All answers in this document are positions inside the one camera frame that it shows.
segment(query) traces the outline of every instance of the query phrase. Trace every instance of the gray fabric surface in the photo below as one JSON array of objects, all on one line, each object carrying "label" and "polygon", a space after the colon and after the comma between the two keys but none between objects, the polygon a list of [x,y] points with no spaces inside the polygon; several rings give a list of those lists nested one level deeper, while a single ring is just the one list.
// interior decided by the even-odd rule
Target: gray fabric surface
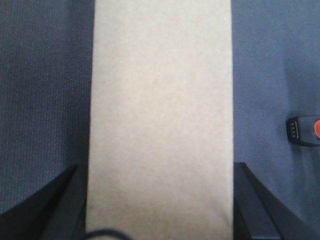
[{"label": "gray fabric surface", "polygon": [[0,2],[0,213],[88,160],[93,0]]},{"label": "gray fabric surface", "polygon": [[320,233],[320,148],[285,121],[320,115],[320,2],[232,2],[234,157]]},{"label": "gray fabric surface", "polygon": [[[320,115],[320,3],[232,1],[234,156],[320,233],[319,148],[285,120]],[[92,0],[0,2],[0,213],[88,159]]]}]

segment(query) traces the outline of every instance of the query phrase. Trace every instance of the white mat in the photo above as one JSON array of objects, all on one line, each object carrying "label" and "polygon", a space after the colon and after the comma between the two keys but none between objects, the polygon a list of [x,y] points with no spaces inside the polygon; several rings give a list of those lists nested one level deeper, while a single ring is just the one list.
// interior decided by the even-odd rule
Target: white mat
[{"label": "white mat", "polygon": [[231,240],[230,2],[97,0],[87,230]]}]

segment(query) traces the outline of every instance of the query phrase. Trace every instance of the orange cap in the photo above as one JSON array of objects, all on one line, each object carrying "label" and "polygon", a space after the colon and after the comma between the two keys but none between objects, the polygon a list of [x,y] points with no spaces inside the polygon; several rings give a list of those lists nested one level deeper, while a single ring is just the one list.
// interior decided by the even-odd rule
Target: orange cap
[{"label": "orange cap", "polygon": [[320,138],[320,120],[316,121],[314,124],[315,134]]}]

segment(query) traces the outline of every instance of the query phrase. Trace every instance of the white paper strip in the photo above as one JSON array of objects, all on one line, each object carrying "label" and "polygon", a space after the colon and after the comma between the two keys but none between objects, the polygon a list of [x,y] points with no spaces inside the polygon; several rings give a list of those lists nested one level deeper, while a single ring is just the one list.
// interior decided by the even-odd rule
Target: white paper strip
[{"label": "white paper strip", "polygon": [[97,0],[87,230],[231,240],[225,0]]}]

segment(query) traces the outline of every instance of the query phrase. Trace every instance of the black cable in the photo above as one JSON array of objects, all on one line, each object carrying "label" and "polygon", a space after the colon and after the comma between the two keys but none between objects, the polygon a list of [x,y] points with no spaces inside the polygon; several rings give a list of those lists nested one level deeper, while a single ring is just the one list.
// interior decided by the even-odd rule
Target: black cable
[{"label": "black cable", "polygon": [[100,229],[88,232],[82,240],[93,239],[97,237],[113,237],[119,240],[133,240],[131,237],[127,236],[121,231],[115,229]]}]

